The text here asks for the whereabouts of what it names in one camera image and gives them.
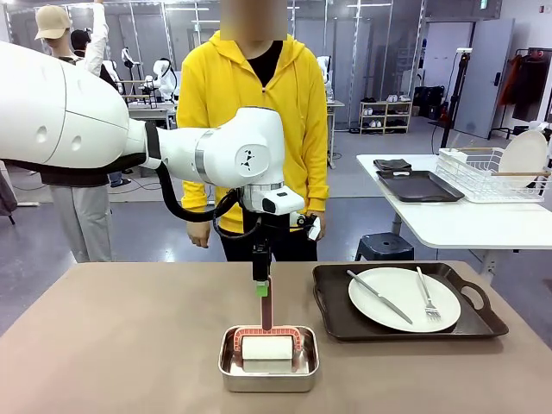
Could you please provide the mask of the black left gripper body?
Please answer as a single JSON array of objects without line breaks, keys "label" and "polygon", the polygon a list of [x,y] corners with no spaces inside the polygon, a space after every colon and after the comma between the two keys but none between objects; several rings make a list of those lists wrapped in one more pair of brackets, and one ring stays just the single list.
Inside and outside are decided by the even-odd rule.
[{"label": "black left gripper body", "polygon": [[267,213],[243,212],[244,252],[252,257],[256,251],[271,253],[270,219]]}]

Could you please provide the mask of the red lint roller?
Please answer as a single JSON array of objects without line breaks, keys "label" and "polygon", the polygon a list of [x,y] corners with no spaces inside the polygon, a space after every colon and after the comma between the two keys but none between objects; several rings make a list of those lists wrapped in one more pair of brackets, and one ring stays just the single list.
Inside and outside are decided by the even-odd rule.
[{"label": "red lint roller", "polygon": [[273,283],[256,283],[260,298],[260,324],[236,329],[233,352],[245,373],[296,373],[297,358],[303,350],[302,336],[297,327],[276,325],[273,321]]}]

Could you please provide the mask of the brown tray with handles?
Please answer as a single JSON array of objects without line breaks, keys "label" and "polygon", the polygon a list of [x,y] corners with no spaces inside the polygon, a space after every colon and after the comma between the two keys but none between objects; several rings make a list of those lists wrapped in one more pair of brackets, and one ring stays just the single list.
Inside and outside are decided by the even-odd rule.
[{"label": "brown tray with handles", "polygon": [[[378,267],[414,269],[420,266],[427,274],[451,288],[460,299],[461,318],[453,327],[434,333],[409,333],[387,328],[362,315],[348,296],[354,273]],[[474,340],[503,336],[507,325],[493,311],[484,290],[469,282],[450,265],[443,262],[355,262],[340,265],[321,265],[314,269],[314,296],[323,317],[327,333],[341,342],[397,342],[415,340]]]}]

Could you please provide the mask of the silver table knife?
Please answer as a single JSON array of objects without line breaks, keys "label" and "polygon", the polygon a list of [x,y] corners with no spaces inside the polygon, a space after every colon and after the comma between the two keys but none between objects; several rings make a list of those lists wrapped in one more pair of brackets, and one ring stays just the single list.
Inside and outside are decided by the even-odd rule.
[{"label": "silver table knife", "polygon": [[368,283],[366,283],[358,275],[356,275],[351,270],[347,270],[346,273],[357,284],[361,285],[365,290],[372,293],[382,304],[384,304],[387,308],[389,308],[391,311],[393,311],[399,317],[404,319],[408,324],[410,324],[410,325],[413,324],[412,320],[403,311],[401,311],[393,302],[391,302],[388,298],[385,298],[384,296],[382,296],[379,292],[377,292],[375,289],[373,289]]}]

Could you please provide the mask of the large white plate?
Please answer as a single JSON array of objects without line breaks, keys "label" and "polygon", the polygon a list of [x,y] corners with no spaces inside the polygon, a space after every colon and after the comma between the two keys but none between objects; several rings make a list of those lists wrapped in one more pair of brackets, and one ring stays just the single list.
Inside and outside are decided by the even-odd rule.
[{"label": "large white plate", "polygon": [[417,275],[417,267],[419,266],[412,270],[398,267],[378,267],[356,273],[373,289],[403,311],[412,320],[412,325],[387,308],[352,278],[348,284],[349,299],[362,315],[387,328],[426,334],[453,327],[461,318],[460,299],[451,288],[430,277],[421,269],[432,302],[441,314],[441,318],[438,320],[429,318],[425,313],[425,296]]}]

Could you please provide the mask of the silver fork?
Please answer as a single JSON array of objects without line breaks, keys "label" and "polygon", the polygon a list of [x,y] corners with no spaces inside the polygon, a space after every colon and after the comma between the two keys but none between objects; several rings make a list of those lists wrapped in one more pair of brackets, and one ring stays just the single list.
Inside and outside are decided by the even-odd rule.
[{"label": "silver fork", "polygon": [[424,296],[425,296],[425,302],[426,302],[425,313],[429,318],[438,320],[438,319],[441,318],[441,314],[432,302],[432,298],[430,296],[430,291],[428,289],[428,286],[426,285],[426,281],[425,281],[424,275],[423,275],[422,270],[421,270],[420,267],[417,267],[417,275],[418,275],[419,281],[421,283],[421,286],[423,288],[423,293],[424,293]]}]

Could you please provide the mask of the black tray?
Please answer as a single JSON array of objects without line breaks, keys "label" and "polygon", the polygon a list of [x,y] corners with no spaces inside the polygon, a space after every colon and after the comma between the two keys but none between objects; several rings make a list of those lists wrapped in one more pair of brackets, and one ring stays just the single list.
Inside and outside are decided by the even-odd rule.
[{"label": "black tray", "polygon": [[430,171],[377,171],[379,180],[405,203],[453,203],[465,195]]}]

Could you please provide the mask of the person's left forearm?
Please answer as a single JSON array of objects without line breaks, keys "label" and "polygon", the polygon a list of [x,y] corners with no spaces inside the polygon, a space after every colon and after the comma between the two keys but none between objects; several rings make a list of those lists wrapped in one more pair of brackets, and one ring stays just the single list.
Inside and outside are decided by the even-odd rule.
[{"label": "person's left forearm", "polygon": [[327,184],[327,160],[325,152],[310,154],[305,161],[307,210],[325,212],[329,196]]}]

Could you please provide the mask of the person's right hand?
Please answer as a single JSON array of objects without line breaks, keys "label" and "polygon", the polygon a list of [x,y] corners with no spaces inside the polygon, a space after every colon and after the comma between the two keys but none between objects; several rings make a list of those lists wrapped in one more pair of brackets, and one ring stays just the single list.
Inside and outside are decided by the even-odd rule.
[{"label": "person's right hand", "polygon": [[210,224],[208,222],[204,222],[204,223],[187,222],[186,231],[193,245],[199,248],[209,247]]}]

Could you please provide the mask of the dark blue stool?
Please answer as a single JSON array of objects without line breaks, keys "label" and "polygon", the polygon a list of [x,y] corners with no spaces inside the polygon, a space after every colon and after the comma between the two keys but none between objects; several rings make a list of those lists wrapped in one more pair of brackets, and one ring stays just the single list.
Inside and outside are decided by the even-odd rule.
[{"label": "dark blue stool", "polygon": [[355,254],[355,261],[365,260],[414,260],[414,247],[400,235],[379,233],[363,235]]}]

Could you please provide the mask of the grey background table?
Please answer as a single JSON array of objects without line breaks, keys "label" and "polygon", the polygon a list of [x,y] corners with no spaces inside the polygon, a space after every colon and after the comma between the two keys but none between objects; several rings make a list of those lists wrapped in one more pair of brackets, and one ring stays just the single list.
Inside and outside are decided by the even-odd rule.
[{"label": "grey background table", "polygon": [[336,111],[345,106],[344,103],[338,100],[327,102],[327,122],[328,122],[328,154],[327,163],[330,169],[335,168],[334,162],[334,143],[335,143],[335,127],[336,127]]}]

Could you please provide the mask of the dark folded cloth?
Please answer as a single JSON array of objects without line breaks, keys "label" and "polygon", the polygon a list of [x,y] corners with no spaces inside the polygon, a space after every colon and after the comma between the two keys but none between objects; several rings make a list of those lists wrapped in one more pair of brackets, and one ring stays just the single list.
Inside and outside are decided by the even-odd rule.
[{"label": "dark folded cloth", "polygon": [[411,164],[404,159],[373,161],[378,171],[382,172],[406,172],[411,170]]}]

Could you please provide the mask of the white workbench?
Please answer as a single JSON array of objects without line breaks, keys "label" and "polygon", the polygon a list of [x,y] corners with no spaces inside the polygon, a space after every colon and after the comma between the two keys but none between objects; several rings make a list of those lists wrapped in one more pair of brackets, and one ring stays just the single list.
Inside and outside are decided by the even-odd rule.
[{"label": "white workbench", "polygon": [[174,103],[143,103],[128,104],[129,116],[138,121],[152,121],[158,128],[175,129],[176,105]]}]

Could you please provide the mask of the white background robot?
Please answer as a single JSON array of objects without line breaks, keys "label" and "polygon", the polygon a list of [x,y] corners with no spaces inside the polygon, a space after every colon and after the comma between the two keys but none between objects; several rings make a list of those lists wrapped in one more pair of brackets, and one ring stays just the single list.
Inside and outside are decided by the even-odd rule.
[{"label": "white background robot", "polygon": [[153,65],[154,87],[160,95],[170,102],[174,102],[178,79],[173,70],[172,62],[168,58],[156,60]]},{"label": "white background robot", "polygon": [[323,76],[324,89],[326,93],[326,100],[332,102],[334,100],[333,86],[332,86],[332,71],[330,70],[330,56],[317,57],[317,63],[321,69]]}]

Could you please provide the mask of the white side table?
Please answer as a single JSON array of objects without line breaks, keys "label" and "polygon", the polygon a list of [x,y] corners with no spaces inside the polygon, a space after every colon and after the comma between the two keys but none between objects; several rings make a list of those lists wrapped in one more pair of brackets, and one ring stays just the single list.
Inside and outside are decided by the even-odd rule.
[{"label": "white side table", "polygon": [[409,204],[399,201],[380,182],[373,161],[377,154],[359,154],[357,161],[395,211],[391,232],[404,223],[426,247],[480,250],[480,276],[491,282],[507,251],[552,250],[552,211],[540,204],[454,203]]}]

